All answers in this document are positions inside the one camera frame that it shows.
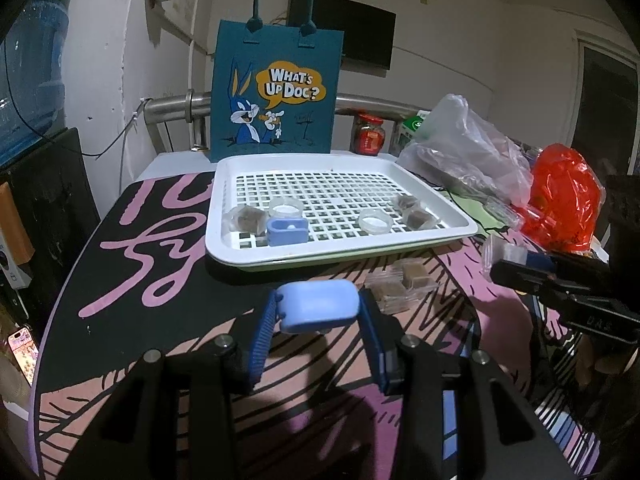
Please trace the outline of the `person's right hand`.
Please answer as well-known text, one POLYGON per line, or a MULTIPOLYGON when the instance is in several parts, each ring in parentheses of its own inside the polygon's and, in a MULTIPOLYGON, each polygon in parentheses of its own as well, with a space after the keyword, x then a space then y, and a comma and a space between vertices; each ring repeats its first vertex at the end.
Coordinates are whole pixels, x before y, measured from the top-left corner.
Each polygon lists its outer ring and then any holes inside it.
POLYGON ((582 335, 577 347, 575 376, 579 388, 586 388, 597 373, 615 376, 628 372, 637 361, 639 348, 631 344, 582 335))

